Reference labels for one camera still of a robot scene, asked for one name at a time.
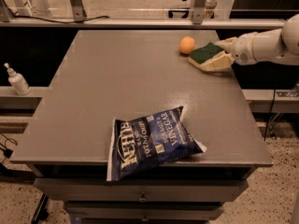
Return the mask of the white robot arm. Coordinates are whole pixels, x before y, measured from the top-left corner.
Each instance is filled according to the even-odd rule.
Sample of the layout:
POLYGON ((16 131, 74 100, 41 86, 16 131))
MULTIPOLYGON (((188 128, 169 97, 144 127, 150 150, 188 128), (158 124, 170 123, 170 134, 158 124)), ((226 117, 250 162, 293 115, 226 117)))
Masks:
POLYGON ((297 65, 299 62, 299 15, 288 19, 282 28, 253 32, 215 43, 223 51, 197 65, 205 72, 226 69, 233 63, 252 65, 272 62, 297 65))

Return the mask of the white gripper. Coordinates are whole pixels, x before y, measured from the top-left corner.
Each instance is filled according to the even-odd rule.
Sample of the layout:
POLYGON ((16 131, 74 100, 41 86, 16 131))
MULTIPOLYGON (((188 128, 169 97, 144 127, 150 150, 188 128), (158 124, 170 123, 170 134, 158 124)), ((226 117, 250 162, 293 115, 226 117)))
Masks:
POLYGON ((225 51, 219 52, 201 63, 200 69, 205 72, 220 71, 229 68, 234 61, 239 65, 256 64, 257 61, 253 55, 253 40, 256 35, 257 32, 247 33, 239 37, 234 36, 215 42, 216 46, 228 53, 225 51))

